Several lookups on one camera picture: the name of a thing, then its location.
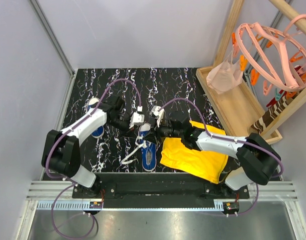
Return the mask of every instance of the yellow towel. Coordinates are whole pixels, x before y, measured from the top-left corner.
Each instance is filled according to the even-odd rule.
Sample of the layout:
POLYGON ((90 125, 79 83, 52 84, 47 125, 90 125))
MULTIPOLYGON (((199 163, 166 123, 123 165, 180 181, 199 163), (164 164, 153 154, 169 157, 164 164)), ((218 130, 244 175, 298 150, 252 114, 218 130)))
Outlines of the yellow towel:
MULTIPOLYGON (((204 128, 202 123, 190 122, 197 128, 204 128)), ((207 129, 212 133, 225 135, 224 130, 213 126, 207 126, 207 129)), ((227 159, 227 155, 213 151, 190 150, 181 143, 180 138, 168 137, 163 144, 161 163, 218 184, 219 175, 223 171, 227 159)))

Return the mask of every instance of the wooden tray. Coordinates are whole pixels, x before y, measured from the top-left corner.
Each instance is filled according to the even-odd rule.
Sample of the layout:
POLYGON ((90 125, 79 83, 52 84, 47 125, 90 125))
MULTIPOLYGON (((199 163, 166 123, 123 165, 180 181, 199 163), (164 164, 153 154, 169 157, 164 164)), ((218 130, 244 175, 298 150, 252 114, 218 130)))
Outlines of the wooden tray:
MULTIPOLYGON (((244 81, 230 91, 217 94, 206 83, 206 76, 211 70, 212 66, 199 68, 196 71, 196 76, 226 134, 237 137, 248 136, 249 127, 264 114, 264 109, 244 81)), ((275 130, 268 137, 264 136, 264 139, 267 143, 274 144, 280 141, 282 136, 278 130, 275 130)))

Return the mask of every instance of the black marble table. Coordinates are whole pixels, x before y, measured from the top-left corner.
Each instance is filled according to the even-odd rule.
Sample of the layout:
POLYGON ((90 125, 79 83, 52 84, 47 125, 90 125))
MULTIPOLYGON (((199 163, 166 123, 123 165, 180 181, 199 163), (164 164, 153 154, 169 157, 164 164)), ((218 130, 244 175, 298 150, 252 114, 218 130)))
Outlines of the black marble table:
MULTIPOLYGON (((74 123, 86 112, 86 104, 90 98, 102 95, 106 86, 119 78, 129 79, 141 93, 143 112, 148 120, 149 111, 154 105, 162 106, 169 100, 182 97, 194 102, 203 113, 206 123, 222 128, 209 100, 196 78, 196 68, 110 68, 110 69, 79 69, 67 107, 63 127, 74 123)), ((118 82, 110 90, 110 95, 118 95, 126 102, 125 110, 133 112, 138 99, 132 86, 118 82)), ((166 113, 179 110, 191 120, 201 122, 197 111, 185 102, 176 102, 166 108, 166 113)), ((89 170, 100 172, 144 172, 141 163, 141 152, 137 151, 134 162, 121 165, 122 160, 134 149, 133 138, 120 137, 120 132, 105 126, 102 139, 89 137, 81 146, 82 164, 89 170)), ((179 172, 160 164, 162 146, 158 146, 156 172, 179 172)), ((239 163, 229 158, 224 171, 236 169, 239 163)))

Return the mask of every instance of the reflective floor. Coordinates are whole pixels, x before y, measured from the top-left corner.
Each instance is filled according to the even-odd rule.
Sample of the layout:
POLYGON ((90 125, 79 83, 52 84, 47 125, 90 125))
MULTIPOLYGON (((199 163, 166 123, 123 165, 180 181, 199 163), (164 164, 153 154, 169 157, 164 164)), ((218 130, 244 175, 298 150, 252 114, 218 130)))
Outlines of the reflective floor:
MULTIPOLYGON (((250 203, 241 203, 246 209, 250 203)), ((76 211, 56 211, 61 225, 76 211)), ((102 211, 96 215, 98 226, 87 239, 94 240, 295 240, 286 208, 280 202, 260 202, 247 215, 210 216, 200 212, 102 211)), ((78 216, 60 227, 71 237, 85 234, 91 219, 78 216)), ((62 240, 52 227, 48 210, 36 211, 30 240, 62 240)))

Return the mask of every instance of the blue sneaker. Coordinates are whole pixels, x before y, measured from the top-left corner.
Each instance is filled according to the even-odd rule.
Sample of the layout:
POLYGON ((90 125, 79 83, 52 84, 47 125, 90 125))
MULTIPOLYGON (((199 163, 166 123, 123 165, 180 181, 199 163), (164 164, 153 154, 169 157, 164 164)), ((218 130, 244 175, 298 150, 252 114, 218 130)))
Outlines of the blue sneaker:
MULTIPOLYGON (((151 125, 145 123, 139 128, 139 136, 144 137, 151 129, 151 125)), ((142 151, 142 166, 145 171, 154 171, 156 168, 156 144, 146 141, 146 148, 141 147, 142 151)))
MULTIPOLYGON (((87 111, 89 111, 89 109, 91 108, 91 105, 96 104, 98 102, 99 102, 99 99, 97 97, 91 98, 87 103, 87 111)), ((104 127, 103 126, 100 126, 99 128, 97 128, 97 130, 92 132, 92 137, 94 137, 96 139, 102 138, 103 135, 104 135, 104 127)))

